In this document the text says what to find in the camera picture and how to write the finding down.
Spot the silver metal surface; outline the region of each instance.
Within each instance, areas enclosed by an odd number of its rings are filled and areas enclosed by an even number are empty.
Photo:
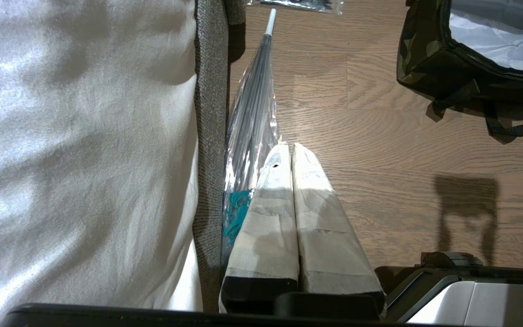
[[[456,282],[444,288],[407,322],[523,326],[523,284]]]
[[[523,285],[476,283],[465,326],[523,326]]]
[[[474,281],[462,281],[445,287],[407,322],[463,326],[474,286]]]

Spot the black object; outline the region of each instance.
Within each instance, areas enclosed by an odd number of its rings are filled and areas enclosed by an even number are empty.
[[[221,299],[227,313],[271,315],[278,296],[297,291],[297,281],[293,279],[227,276],[223,281]]]
[[[431,252],[421,257],[421,266],[425,268],[456,269],[483,267],[484,263],[472,254],[465,252]]]
[[[490,133],[514,137],[523,136],[523,125],[511,126],[509,128],[502,126],[496,110],[496,104],[493,101],[484,101],[484,115]]]
[[[394,327],[393,322],[210,315],[54,304],[25,304],[8,312],[0,327]]]
[[[369,295],[330,295],[291,292],[276,298],[274,314],[279,317],[321,319],[379,319],[375,298]]]

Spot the clear umbrella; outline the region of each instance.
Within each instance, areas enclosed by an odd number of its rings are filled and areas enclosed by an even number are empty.
[[[272,9],[266,33],[235,97],[227,131],[226,186],[223,195],[222,265],[227,261],[245,215],[260,168],[278,143],[271,38],[276,18]]]

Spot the bag strap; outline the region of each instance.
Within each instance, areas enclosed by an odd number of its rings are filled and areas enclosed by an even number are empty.
[[[475,98],[479,93],[478,83],[473,79],[465,83],[462,87],[459,87],[459,89],[449,94],[447,97],[436,99],[435,102],[449,106],[464,104]]]
[[[498,118],[496,104],[493,101],[484,101],[484,115],[490,133],[514,137],[523,136],[523,125],[512,126],[510,128],[502,126],[502,122],[500,122],[500,118]]]

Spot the white bedsheet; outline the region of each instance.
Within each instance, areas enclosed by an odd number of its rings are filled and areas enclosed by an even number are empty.
[[[0,321],[200,310],[193,0],[0,0]]]

